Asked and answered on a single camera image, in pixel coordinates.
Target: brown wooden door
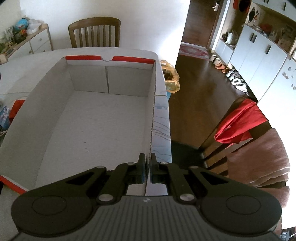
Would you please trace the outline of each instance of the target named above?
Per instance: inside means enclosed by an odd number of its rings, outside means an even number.
[[[223,3],[223,1],[218,1],[220,2],[219,10],[215,12],[212,7],[216,2],[216,0],[190,1],[182,42],[208,46]]]

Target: open white box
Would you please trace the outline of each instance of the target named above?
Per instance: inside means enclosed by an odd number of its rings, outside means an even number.
[[[149,157],[153,59],[66,56],[30,93],[0,148],[2,177],[24,190],[98,165]]]

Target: black handle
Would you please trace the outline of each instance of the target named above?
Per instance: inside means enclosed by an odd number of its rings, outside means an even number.
[[[252,33],[251,38],[250,38],[250,41],[252,41],[253,37],[254,37],[254,33]]]
[[[269,53],[270,49],[271,49],[271,45],[268,47],[268,50],[267,50],[266,54]]]
[[[252,43],[255,43],[256,38],[257,38],[257,35],[255,35],[255,38],[253,39]]]

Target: ribbed gray panel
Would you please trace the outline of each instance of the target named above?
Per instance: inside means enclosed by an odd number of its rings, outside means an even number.
[[[124,196],[112,206],[100,207],[81,229],[61,237],[38,238],[21,233],[15,241],[276,241],[235,237],[207,224],[195,207],[176,203],[171,196]]]

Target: rug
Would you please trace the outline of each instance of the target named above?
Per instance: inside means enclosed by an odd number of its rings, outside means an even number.
[[[181,43],[179,54],[210,60],[207,49],[198,45],[188,45],[185,43]]]

